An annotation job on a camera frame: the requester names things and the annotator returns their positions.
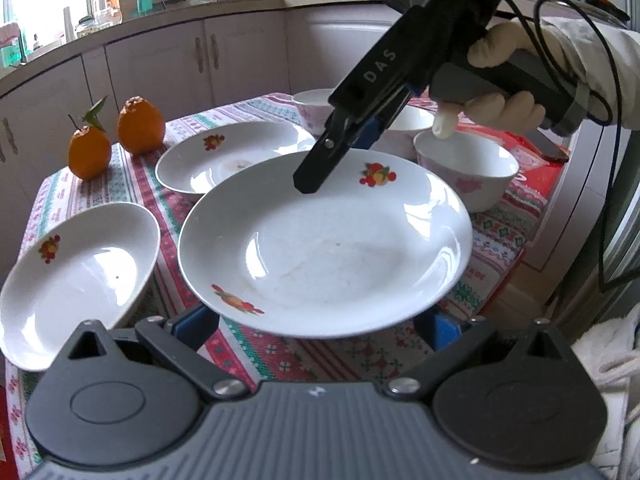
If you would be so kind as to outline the white sleeved right forearm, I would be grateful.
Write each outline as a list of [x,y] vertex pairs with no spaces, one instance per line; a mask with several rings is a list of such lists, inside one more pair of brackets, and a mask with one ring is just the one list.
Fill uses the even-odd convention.
[[[639,33],[608,25],[599,25],[598,29],[608,43],[620,78],[623,127],[638,130]],[[589,24],[577,18],[548,18],[542,21],[542,31],[553,55],[562,50],[561,66],[614,108],[616,92],[610,61]]]

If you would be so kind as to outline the white gloved right hand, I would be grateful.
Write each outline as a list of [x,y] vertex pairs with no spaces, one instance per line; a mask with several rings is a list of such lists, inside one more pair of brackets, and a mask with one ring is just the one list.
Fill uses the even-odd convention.
[[[466,60],[476,68],[489,68],[506,62],[516,50],[536,55],[533,39],[539,39],[536,32],[519,21],[501,23],[491,27],[483,39],[469,48]],[[535,102],[534,96],[528,91],[518,92],[508,100],[498,93],[491,93],[463,105],[440,103],[432,128],[434,136],[449,138],[458,126],[460,114],[465,114],[469,120],[483,127],[524,134],[542,124],[546,110]]]

